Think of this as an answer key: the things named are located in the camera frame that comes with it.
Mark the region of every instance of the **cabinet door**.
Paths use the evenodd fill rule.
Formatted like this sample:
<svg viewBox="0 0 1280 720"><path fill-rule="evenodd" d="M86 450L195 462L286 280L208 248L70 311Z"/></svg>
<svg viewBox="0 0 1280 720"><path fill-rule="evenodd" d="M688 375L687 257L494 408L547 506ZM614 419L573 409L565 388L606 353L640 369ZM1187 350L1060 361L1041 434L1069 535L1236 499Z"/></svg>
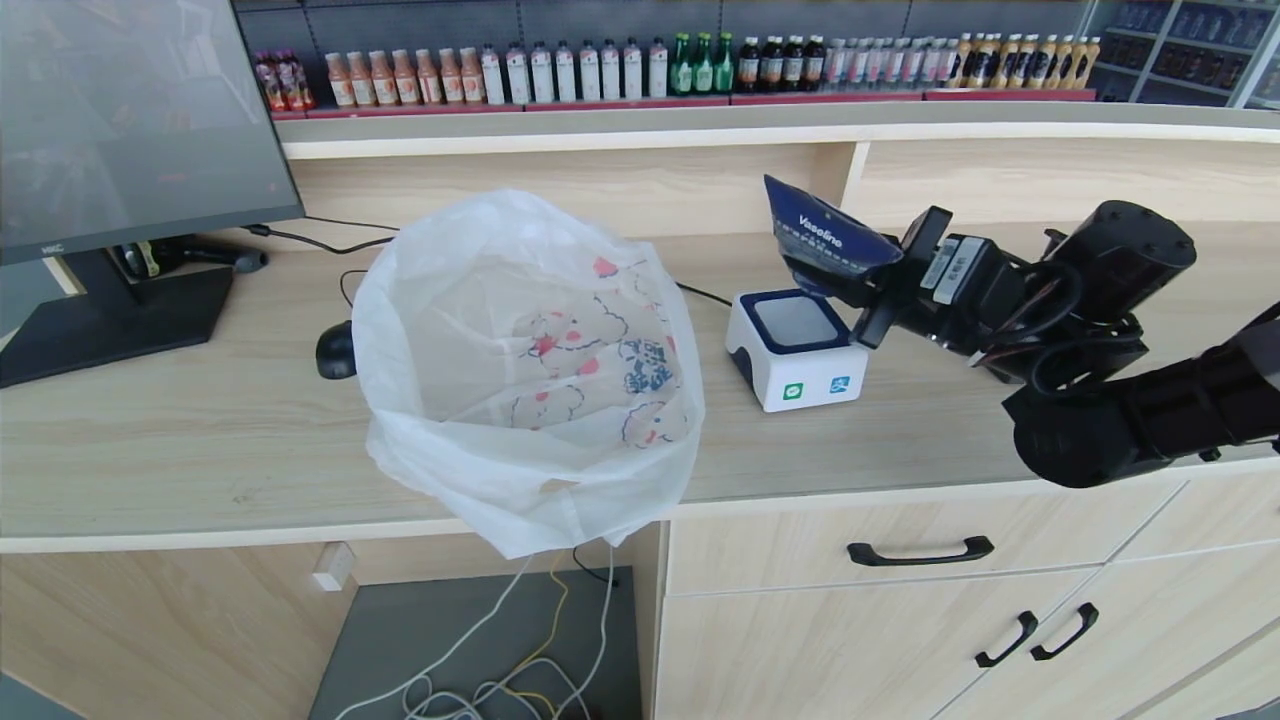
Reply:
<svg viewBox="0 0 1280 720"><path fill-rule="evenodd" d="M356 596L323 550L4 556L0 662L93 720L306 717Z"/></svg>
<svg viewBox="0 0 1280 720"><path fill-rule="evenodd" d="M1280 544L1111 565L941 717L1120 717L1280 618L1276 568ZM1093 626L1034 660L1079 630L1083 603L1098 611Z"/></svg>
<svg viewBox="0 0 1280 720"><path fill-rule="evenodd" d="M928 720L1092 571L671 597L655 716Z"/></svg>
<svg viewBox="0 0 1280 720"><path fill-rule="evenodd" d="M1280 697L1280 620L1125 720L1204 720Z"/></svg>

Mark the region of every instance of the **yellow cable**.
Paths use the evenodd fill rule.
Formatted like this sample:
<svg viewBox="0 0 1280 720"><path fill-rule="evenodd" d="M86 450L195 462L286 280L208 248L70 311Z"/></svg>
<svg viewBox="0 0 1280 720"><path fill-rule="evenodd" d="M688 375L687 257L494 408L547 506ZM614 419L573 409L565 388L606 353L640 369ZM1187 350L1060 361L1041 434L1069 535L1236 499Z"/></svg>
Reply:
<svg viewBox="0 0 1280 720"><path fill-rule="evenodd" d="M556 615L554 615L554 618L552 618L552 634L547 638L547 642L544 642L543 644L540 644L538 647L538 650L535 650L534 652L530 652L529 657L521 660L516 665L516 667L512 670L512 673L515 673L516 670L520 670L525 665L529 665L531 661L534 661L539 655L543 653L544 650L547 650L548 647L550 647L552 641L556 639L556 633L559 630L559 614L561 614L561 610L564 609L564 601L568 600L568 585L566 585L563 580L561 580L559 578L556 577L556 569L559 568L559 561L563 560L563 559L564 559L564 551L562 550L562 551L559 551L556 555L556 560L552 561L552 570L550 570L552 582L561 587L561 598L559 598L559 602L556 603ZM538 700L543 701L547 705L547 708L552 711L552 716L556 715L556 706L552 703L552 701L547 700L541 694L531 693L531 692L516 692L516 691L512 691L512 689L509 689L507 687L503 687L502 689L507 691L508 694L513 694L513 696L536 697Z"/></svg>

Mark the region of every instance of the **monitor stand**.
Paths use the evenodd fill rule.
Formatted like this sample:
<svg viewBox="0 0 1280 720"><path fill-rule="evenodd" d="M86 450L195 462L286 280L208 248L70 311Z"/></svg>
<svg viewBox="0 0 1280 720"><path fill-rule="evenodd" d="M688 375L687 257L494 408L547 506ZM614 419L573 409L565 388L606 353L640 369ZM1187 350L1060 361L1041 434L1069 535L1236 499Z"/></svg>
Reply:
<svg viewBox="0 0 1280 720"><path fill-rule="evenodd" d="M232 287L230 268L132 284L108 250L63 260L84 295L36 307L0 350L0 388L209 342Z"/></svg>

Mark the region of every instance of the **blue package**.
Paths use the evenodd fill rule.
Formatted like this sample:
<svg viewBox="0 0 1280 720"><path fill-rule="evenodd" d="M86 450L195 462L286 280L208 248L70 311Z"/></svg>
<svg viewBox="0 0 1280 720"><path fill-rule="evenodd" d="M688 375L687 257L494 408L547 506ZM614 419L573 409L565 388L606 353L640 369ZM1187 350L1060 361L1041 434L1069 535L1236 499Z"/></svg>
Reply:
<svg viewBox="0 0 1280 720"><path fill-rule="evenodd" d="M893 241L859 223L822 199L764 176L773 214L773 237L778 251L819 270L856 279L882 265L902 259ZM800 273L791 273L808 293L828 297L831 292Z"/></svg>

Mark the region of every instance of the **counter top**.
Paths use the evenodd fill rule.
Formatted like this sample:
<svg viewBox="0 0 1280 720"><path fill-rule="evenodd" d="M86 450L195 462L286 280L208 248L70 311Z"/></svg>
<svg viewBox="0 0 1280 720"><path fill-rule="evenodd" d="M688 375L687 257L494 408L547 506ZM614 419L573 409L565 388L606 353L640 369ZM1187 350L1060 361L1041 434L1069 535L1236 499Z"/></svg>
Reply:
<svg viewBox="0 0 1280 720"><path fill-rule="evenodd" d="M1184 227L1199 261L1140 307L1152 352L1138 370L1221 342L1275 300L1274 264L1253 261L1274 252L1274 225ZM1039 225L954 229L1024 256L1042 243ZM792 287L769 236L654 245L673 277L710 292ZM358 383L315 372L316 337L348 316L338 275L371 259L276 254L237 278L212 342L5 389L0 552L463 532L439 502L374 466ZM765 415L723 351L727 310L700 297L689 306L708 415L676 516L751 498L1046 484L1014 454L1000 407L1009 389L922 338L891 332L852 404ZM1267 455L1260 446L1228 457Z"/></svg>
<svg viewBox="0 0 1280 720"><path fill-rule="evenodd" d="M1280 142L1262 110L1126 102L841 102L280 120L291 160L881 140Z"/></svg>

